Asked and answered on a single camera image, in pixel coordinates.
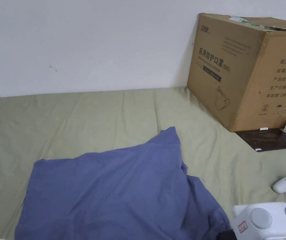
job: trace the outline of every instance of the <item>mattress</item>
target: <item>mattress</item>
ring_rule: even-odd
[[[255,152],[187,88],[0,98],[0,238],[13,239],[33,164],[145,143],[175,126],[188,174],[229,218],[232,207],[286,202],[286,150]]]

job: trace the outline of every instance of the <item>white wall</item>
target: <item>white wall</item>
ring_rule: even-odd
[[[200,12],[286,19],[286,0],[0,0],[0,97],[185,86]]]

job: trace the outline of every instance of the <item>printed label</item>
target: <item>printed label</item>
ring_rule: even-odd
[[[239,56],[242,54],[250,55],[251,47],[237,40],[225,37],[222,44],[222,50],[233,55]]]
[[[241,224],[239,225],[238,228],[239,228],[240,233],[242,233],[242,232],[244,232],[245,230],[247,230],[248,225],[247,225],[247,223],[244,221],[243,223],[241,223]]]
[[[198,58],[204,63],[211,66],[215,71],[220,72],[220,69],[224,69],[230,72],[230,67],[224,63],[224,60],[210,53],[209,51],[200,48]]]
[[[203,70],[209,74],[210,76],[212,76],[215,80],[217,80],[218,82],[221,82],[221,77],[219,75],[217,75],[215,72],[213,72],[211,69],[209,69],[208,67],[206,67],[205,65],[203,66]]]
[[[201,31],[207,33],[209,30],[209,27],[202,25]]]

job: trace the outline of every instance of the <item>wrinkled fabric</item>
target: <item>wrinkled fabric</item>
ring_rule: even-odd
[[[257,153],[227,131],[188,88],[0,97],[0,239],[14,240],[39,159],[75,158],[142,144],[175,126],[188,174],[229,219],[233,206],[286,202],[286,149]]]
[[[228,218],[186,173],[174,127],[134,147],[41,159],[15,239],[215,239]]]

